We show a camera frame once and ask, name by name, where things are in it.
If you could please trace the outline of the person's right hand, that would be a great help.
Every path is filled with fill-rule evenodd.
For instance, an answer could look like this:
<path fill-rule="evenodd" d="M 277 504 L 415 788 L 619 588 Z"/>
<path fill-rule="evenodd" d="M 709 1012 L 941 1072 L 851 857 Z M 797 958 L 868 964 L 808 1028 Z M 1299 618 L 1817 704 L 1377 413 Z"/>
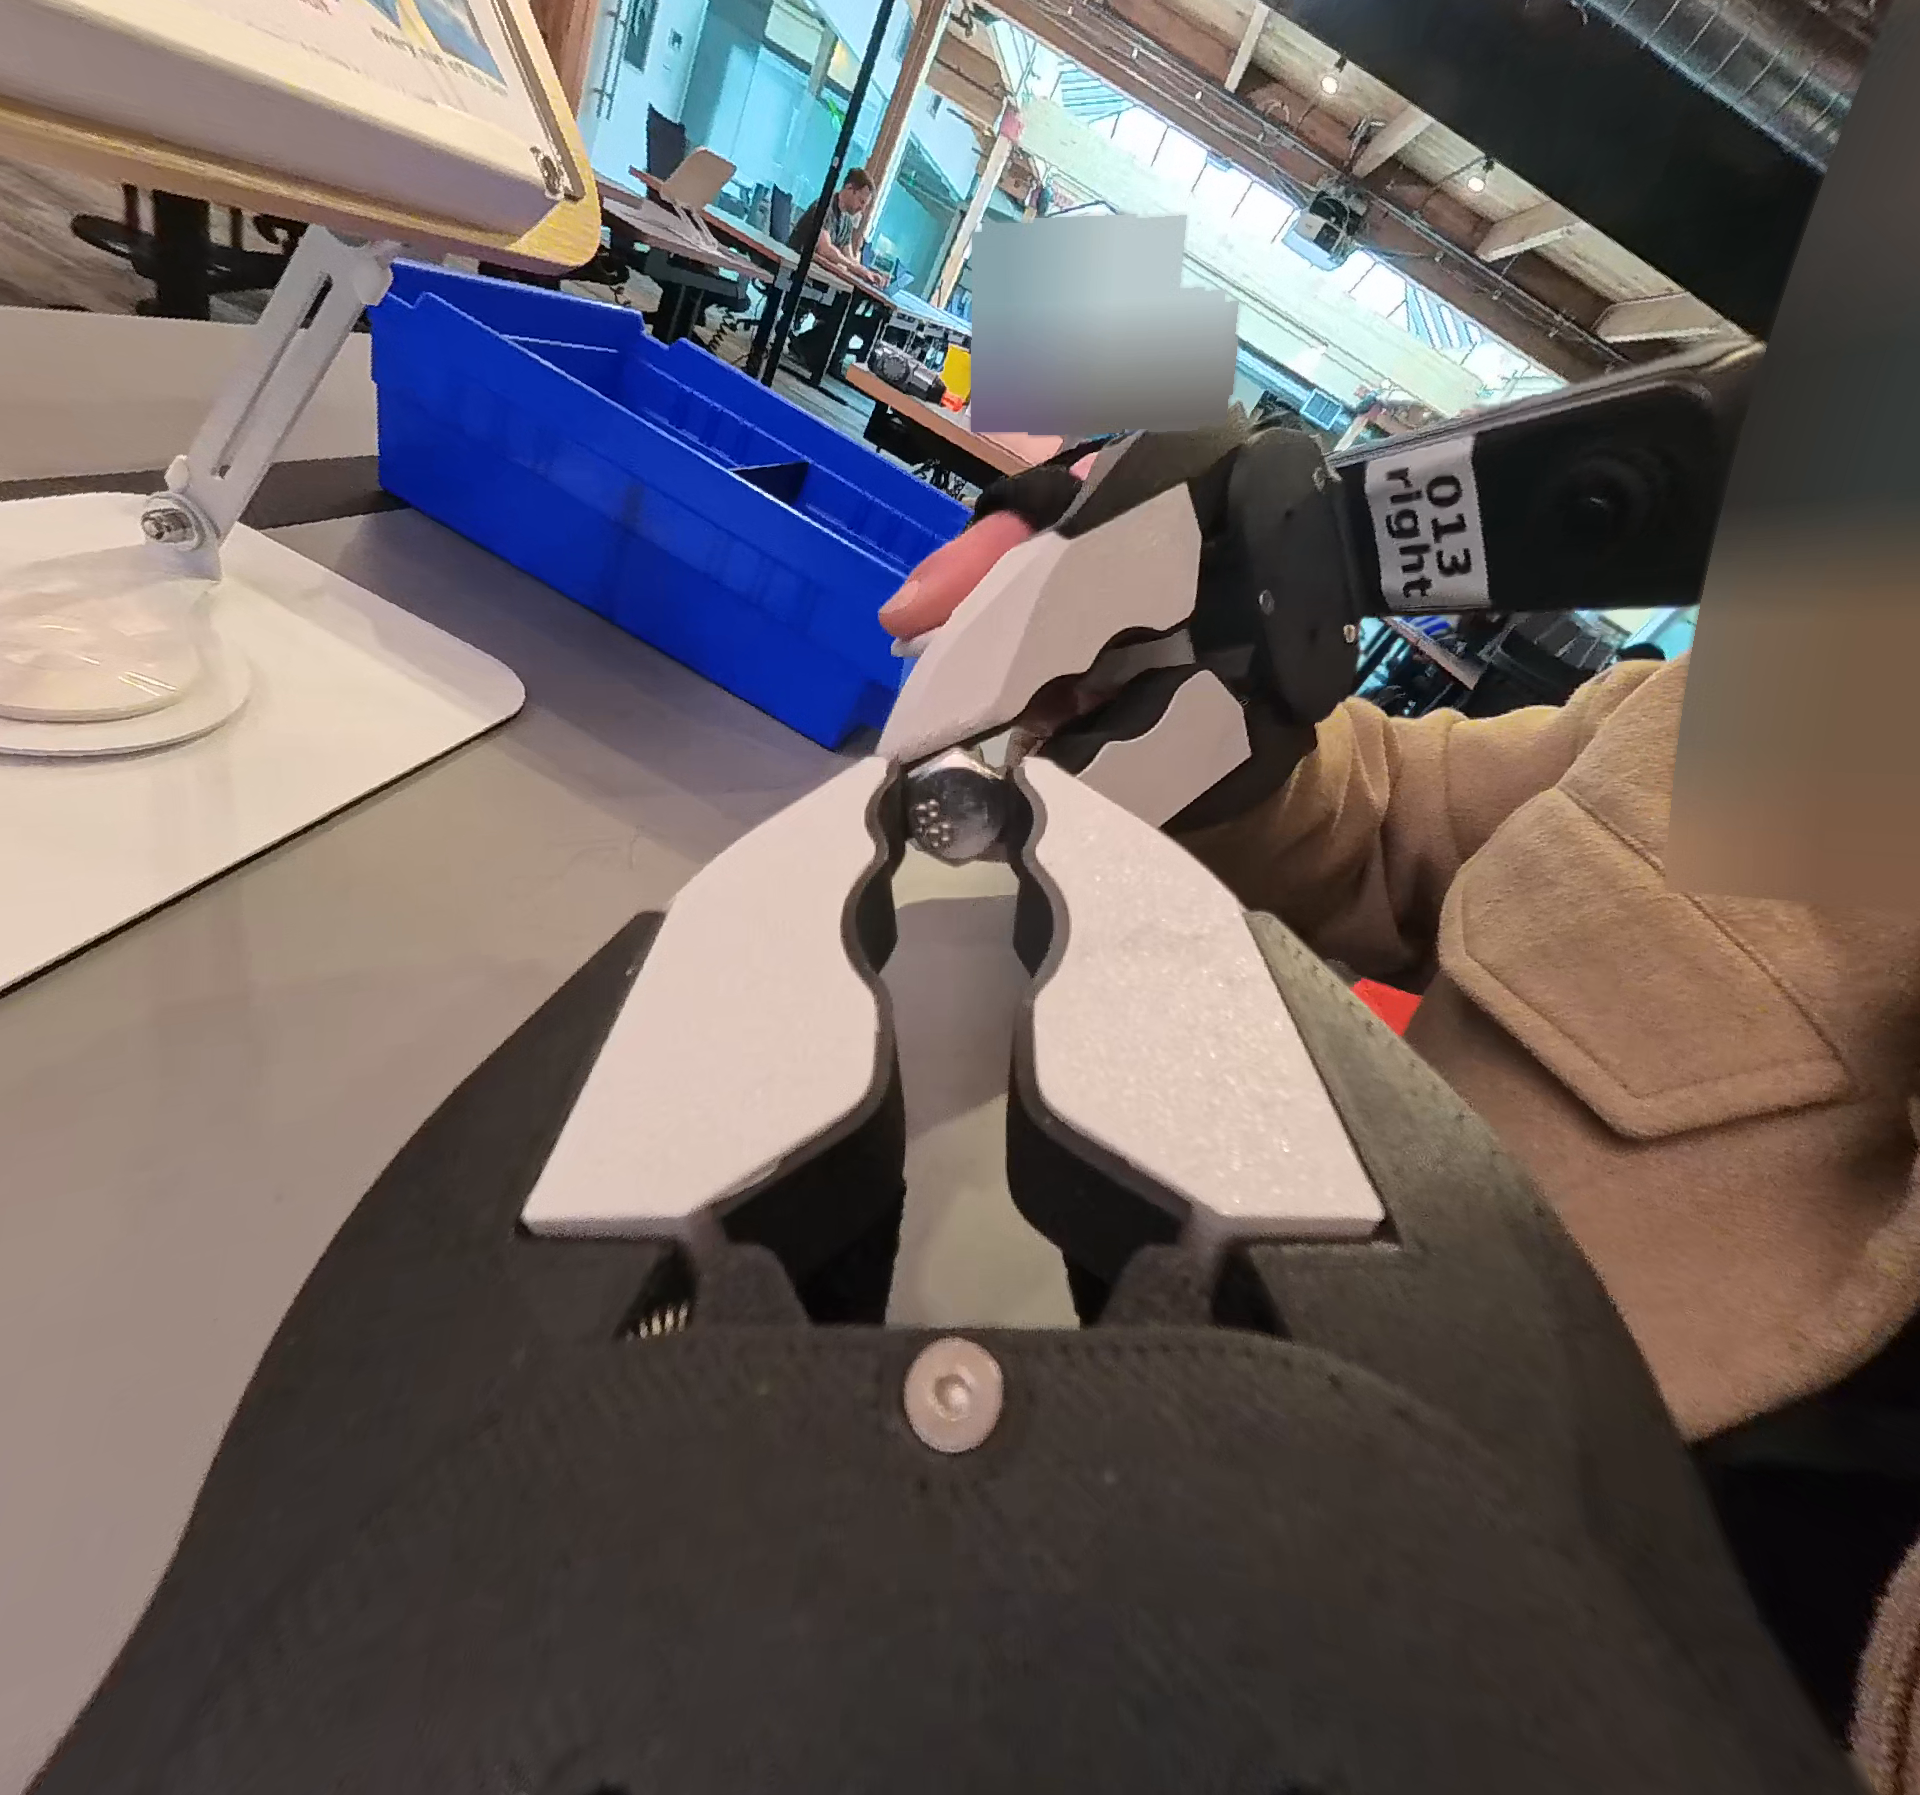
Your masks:
<path fill-rule="evenodd" d="M 941 628 L 1011 552 L 1034 538 L 1016 510 L 993 510 L 933 551 L 882 607 L 879 624 L 895 641 Z"/>

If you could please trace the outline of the wooden work table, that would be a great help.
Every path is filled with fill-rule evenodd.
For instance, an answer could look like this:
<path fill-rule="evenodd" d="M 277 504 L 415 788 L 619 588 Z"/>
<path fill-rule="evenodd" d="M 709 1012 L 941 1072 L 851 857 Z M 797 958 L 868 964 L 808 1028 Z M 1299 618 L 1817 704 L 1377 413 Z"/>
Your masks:
<path fill-rule="evenodd" d="M 972 485 L 1034 466 L 1007 441 L 972 431 L 962 415 L 887 384 L 871 368 L 851 368 L 843 379 L 871 404 L 868 443 L 899 464 L 931 466 Z"/>

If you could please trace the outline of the person's black inner garment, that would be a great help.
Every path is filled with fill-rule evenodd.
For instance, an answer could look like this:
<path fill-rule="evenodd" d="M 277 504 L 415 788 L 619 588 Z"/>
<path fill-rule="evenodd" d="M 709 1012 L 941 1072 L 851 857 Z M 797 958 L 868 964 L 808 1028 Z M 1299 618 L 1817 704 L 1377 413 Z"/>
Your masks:
<path fill-rule="evenodd" d="M 1779 1417 L 1691 1458 L 1767 1629 L 1846 1739 L 1879 1603 L 1917 1541 L 1917 1434 Z"/>

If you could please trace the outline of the person's right forearm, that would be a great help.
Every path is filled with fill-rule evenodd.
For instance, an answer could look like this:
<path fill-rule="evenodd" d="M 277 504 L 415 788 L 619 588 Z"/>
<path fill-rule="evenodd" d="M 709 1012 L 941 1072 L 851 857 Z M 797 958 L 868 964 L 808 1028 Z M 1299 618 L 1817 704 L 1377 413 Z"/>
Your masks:
<path fill-rule="evenodd" d="M 1327 962 L 1421 990 L 1452 877 L 1523 798 L 1527 730 L 1345 699 L 1264 800 L 1175 838 Z"/>

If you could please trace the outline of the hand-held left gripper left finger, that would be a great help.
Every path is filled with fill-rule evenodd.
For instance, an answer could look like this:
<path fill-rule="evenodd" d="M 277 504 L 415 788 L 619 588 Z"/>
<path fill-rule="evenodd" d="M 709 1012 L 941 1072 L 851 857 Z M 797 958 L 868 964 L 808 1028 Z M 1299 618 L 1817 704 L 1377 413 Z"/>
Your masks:
<path fill-rule="evenodd" d="M 859 759 L 671 900 L 520 1208 L 547 1241 L 769 1253 L 877 1328 L 904 1217 L 899 775 Z"/>

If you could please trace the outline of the wooden office table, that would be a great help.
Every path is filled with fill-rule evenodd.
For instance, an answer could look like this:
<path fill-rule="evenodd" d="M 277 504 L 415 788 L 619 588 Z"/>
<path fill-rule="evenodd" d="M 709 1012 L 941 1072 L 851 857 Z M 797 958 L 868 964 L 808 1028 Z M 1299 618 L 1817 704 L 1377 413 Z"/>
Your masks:
<path fill-rule="evenodd" d="M 667 200 L 652 177 L 599 179 L 597 192 L 608 250 L 658 290 L 644 314 L 657 343 L 692 337 L 710 307 L 733 309 L 760 296 L 746 370 L 765 378 L 787 296 L 799 293 L 782 364 L 819 389 L 827 378 L 841 378 L 848 360 L 868 358 L 887 332 L 899 332 L 909 350 L 958 343 L 968 332 L 964 321 L 920 296 L 889 293 L 871 273 L 813 269 L 750 224 Z"/>

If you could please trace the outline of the black steel beam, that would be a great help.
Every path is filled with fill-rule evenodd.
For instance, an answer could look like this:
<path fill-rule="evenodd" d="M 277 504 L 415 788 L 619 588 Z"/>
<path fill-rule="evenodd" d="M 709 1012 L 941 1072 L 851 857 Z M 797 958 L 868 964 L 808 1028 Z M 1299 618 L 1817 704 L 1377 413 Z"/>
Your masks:
<path fill-rule="evenodd" d="M 1791 258 L 1811 165 L 1572 0 L 1257 0 L 1674 282 Z"/>

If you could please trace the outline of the person's beige coat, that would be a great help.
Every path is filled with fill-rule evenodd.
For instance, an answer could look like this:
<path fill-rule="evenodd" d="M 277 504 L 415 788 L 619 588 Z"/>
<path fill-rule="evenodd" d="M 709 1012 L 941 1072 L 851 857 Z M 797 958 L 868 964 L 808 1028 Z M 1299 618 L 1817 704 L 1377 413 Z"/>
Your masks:
<path fill-rule="evenodd" d="M 1917 1476 L 1917 919 L 1681 885 L 1690 661 L 1394 730 L 1397 859 L 1677 1428 Z"/>

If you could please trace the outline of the long blue plastic bin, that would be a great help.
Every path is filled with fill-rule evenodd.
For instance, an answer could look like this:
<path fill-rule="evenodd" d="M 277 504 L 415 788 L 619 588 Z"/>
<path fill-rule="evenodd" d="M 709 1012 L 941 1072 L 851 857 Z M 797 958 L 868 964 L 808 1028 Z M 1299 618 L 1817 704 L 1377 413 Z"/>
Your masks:
<path fill-rule="evenodd" d="M 961 501 L 608 303 L 395 261 L 369 324 L 391 497 L 826 750 L 883 725 Z"/>

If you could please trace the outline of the grey desk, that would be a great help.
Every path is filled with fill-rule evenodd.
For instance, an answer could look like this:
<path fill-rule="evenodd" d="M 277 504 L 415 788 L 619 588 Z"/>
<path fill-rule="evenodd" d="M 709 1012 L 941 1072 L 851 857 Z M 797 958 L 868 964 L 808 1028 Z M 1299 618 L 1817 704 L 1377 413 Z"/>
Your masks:
<path fill-rule="evenodd" d="M 253 1368 L 453 1087 L 837 759 L 378 497 L 352 348 L 253 507 L 505 662 L 520 714 L 2 1009 L 2 1773 L 141 1615 Z"/>

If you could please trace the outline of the steel hex bolt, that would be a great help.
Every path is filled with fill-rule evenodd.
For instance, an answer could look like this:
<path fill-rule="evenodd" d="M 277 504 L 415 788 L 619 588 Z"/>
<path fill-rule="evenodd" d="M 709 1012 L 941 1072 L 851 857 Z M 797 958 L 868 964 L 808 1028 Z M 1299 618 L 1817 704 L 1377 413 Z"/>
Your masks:
<path fill-rule="evenodd" d="M 1011 815 L 1007 775 L 970 750 L 947 750 L 901 775 L 904 838 L 945 867 L 1002 865 Z"/>

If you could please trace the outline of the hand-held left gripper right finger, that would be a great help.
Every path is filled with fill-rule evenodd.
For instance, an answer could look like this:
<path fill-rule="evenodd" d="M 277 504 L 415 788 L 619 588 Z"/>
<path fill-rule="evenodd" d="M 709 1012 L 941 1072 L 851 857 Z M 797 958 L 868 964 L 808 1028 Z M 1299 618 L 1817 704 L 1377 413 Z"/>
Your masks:
<path fill-rule="evenodd" d="M 1018 776 L 1007 1183 L 1093 1326 L 1140 1253 L 1220 1260 L 1388 1228 L 1240 900 L 1050 762 Z"/>

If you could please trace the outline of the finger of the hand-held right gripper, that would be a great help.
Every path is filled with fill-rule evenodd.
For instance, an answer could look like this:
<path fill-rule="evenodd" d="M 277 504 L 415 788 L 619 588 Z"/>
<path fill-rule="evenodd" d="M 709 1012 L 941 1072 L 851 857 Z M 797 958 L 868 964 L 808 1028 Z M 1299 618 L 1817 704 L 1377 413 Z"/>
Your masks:
<path fill-rule="evenodd" d="M 1093 730 L 1072 775 L 1139 823 L 1163 828 L 1253 761 L 1242 704 L 1204 666 L 1134 678 Z"/>
<path fill-rule="evenodd" d="M 1160 492 L 1082 533 L 1034 533 L 914 639 L 879 757 L 925 761 L 970 743 L 1015 723 L 1047 685 L 1087 674 L 1121 639 L 1185 628 L 1199 569 L 1188 492 Z"/>

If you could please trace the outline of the clear sign stand white base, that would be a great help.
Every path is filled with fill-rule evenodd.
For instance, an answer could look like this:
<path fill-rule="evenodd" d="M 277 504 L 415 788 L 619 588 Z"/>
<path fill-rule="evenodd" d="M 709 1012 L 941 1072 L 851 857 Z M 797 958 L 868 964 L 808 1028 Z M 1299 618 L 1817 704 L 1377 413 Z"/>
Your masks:
<path fill-rule="evenodd" d="M 161 489 L 5 501 L 5 988 L 520 713 L 491 654 L 241 522 L 395 254 L 308 228 Z"/>

